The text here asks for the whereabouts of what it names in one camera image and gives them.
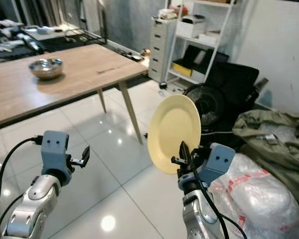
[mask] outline table leg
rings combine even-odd
[[[139,139],[140,144],[143,144],[142,137],[141,137],[141,132],[140,132],[140,129],[139,129],[138,122],[136,120],[135,112],[134,112],[134,109],[133,109],[133,106],[132,106],[132,102],[131,102],[131,98],[130,98],[130,95],[129,95],[129,92],[128,92],[126,82],[125,81],[119,81],[119,87],[120,87],[120,90],[122,92],[126,107],[128,108],[128,112],[130,114],[130,118],[131,118],[132,124],[134,126],[134,130],[136,132],[136,135]]]
[[[105,108],[105,103],[104,103],[104,97],[103,97],[102,89],[97,89],[97,92],[98,92],[98,94],[100,96],[100,100],[101,100],[101,103],[102,103],[103,110],[106,113],[106,108]]]

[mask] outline green cloth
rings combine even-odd
[[[271,134],[259,130],[265,122],[296,128],[295,140],[282,143],[265,139],[264,135]],[[233,132],[247,143],[241,152],[283,182],[299,203],[299,115],[249,111],[238,117]]]

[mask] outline shelf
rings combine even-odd
[[[210,47],[215,48],[214,44],[205,43],[205,42],[200,41],[200,40],[195,39],[195,38],[188,38],[188,37],[184,37],[184,36],[180,36],[180,35],[176,35],[176,36],[179,37],[179,38],[182,38],[184,40],[187,40],[187,41],[191,41],[191,42],[195,42],[195,43],[198,43],[198,44],[201,44],[201,45],[210,46]]]
[[[179,73],[179,72],[177,72],[173,69],[169,69],[168,72],[171,73],[172,75],[175,75],[175,76],[179,77],[179,78],[185,79],[190,83],[193,83],[193,84],[199,84],[200,83],[200,82],[195,81],[191,77],[183,75],[183,74],[181,74],[181,73]]]
[[[221,2],[214,2],[214,1],[204,1],[204,0],[195,0],[196,4],[204,4],[209,6],[219,6],[219,7],[227,7],[230,8],[230,3],[221,3]]]

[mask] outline white wall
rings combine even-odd
[[[255,67],[270,80],[259,102],[299,113],[299,3],[246,0],[243,30],[232,61]]]

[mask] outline white box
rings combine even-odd
[[[198,40],[201,41],[202,43],[206,43],[209,45],[216,45],[218,38],[219,38],[219,34],[211,35],[211,36],[208,36],[206,34],[200,34]]]
[[[198,37],[199,34],[204,33],[205,31],[206,31],[205,22],[191,24],[183,21],[178,21],[176,25],[176,35],[182,37],[195,38]]]
[[[192,72],[191,72],[191,78],[194,81],[197,81],[199,83],[203,83],[205,75],[203,73],[198,72],[198,71],[192,70]]]

